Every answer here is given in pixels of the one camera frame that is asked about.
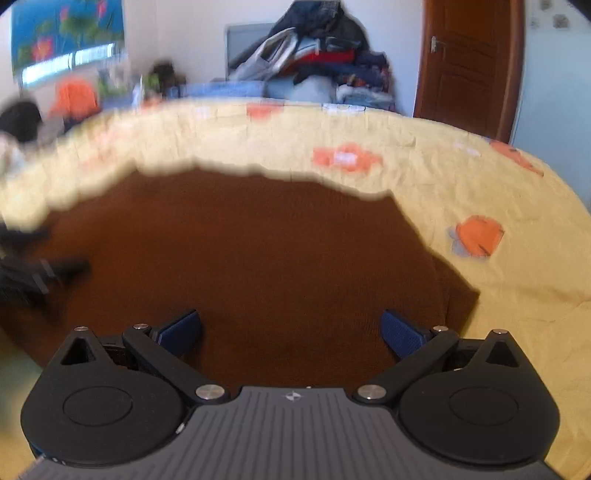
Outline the brown knit sweater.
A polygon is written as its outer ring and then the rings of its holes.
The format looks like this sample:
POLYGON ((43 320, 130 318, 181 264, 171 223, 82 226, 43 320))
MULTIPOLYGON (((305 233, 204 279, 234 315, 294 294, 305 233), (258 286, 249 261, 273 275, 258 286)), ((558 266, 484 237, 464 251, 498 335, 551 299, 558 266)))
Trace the brown knit sweater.
POLYGON ((134 174, 49 223, 28 256, 90 270, 41 311, 2 309, 2 328, 39 365, 76 326, 117 335, 193 309, 204 340, 185 360, 224 387, 351 390, 394 364, 384 311, 460 330, 479 297, 393 198, 315 182, 134 174))

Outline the pile of mixed clothes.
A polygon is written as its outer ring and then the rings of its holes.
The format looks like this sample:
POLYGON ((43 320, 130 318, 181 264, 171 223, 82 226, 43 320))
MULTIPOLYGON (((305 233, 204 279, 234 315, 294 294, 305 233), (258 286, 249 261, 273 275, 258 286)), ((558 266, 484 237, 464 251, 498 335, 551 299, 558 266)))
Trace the pile of mixed clothes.
POLYGON ((339 1, 294 1, 270 32, 228 62, 228 80, 288 78, 291 100, 396 112, 387 56, 339 1))

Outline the black garment on left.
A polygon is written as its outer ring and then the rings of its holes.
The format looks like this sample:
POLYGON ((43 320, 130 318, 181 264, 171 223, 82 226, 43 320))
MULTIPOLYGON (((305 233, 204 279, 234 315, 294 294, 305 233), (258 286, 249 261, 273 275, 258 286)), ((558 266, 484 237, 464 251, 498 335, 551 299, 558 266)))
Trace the black garment on left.
POLYGON ((37 104, 31 100, 10 103, 0 116, 1 131, 14 137, 19 143, 29 143, 38 137, 42 117, 37 104))

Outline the yellow floral bed sheet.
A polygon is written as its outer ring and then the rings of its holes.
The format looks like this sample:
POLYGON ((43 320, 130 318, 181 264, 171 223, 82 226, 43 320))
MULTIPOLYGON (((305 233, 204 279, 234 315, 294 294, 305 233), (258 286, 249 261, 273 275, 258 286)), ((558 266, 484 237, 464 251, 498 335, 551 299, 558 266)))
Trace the yellow floral bed sheet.
POLYGON ((102 114, 1 183, 1 218, 38 227, 127 174, 195 167, 314 180, 397 200, 481 297, 467 331, 511 330, 561 412, 550 464, 590 472, 590 215, 541 160, 427 120, 358 107, 176 100, 102 114))

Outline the orange bag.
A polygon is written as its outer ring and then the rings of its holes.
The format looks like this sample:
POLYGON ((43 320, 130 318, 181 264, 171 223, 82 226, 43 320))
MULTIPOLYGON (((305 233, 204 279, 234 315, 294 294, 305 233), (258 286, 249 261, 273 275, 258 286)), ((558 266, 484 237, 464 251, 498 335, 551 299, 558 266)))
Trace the orange bag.
POLYGON ((51 116, 83 120, 101 110, 91 83, 83 79, 64 80, 56 86, 51 116))

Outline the blue fabric box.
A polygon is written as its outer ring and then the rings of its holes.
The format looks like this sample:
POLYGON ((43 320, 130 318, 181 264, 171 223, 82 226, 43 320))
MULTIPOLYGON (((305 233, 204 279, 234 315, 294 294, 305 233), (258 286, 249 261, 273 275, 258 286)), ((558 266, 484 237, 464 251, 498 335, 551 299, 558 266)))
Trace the blue fabric box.
POLYGON ((180 98, 263 98, 266 83, 263 81, 216 81, 190 83, 167 89, 168 99, 180 98))

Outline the grey framed board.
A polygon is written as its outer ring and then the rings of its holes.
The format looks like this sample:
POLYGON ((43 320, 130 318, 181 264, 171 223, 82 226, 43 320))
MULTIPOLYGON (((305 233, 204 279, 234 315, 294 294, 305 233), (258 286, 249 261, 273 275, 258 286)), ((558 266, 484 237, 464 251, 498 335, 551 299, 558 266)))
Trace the grey framed board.
POLYGON ((273 23, 230 24, 224 27, 225 76, 235 70, 232 63, 260 39, 266 38, 273 23))

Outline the brown wooden door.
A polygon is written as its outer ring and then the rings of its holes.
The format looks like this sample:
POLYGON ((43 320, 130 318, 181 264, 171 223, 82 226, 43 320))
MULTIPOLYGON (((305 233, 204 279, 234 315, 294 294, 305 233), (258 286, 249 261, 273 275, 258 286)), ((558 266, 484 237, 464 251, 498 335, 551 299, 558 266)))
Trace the brown wooden door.
POLYGON ((414 115, 507 143, 524 50, 523 1, 426 1, 414 115))

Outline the blue floral wall poster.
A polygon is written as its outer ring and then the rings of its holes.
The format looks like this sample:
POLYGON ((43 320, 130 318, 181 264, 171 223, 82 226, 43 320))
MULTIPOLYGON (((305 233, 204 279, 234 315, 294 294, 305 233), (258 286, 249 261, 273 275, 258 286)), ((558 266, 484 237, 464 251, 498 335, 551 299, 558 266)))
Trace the blue floral wall poster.
POLYGON ((24 86, 109 59, 124 47, 120 0, 16 1, 9 16, 12 73, 24 86))

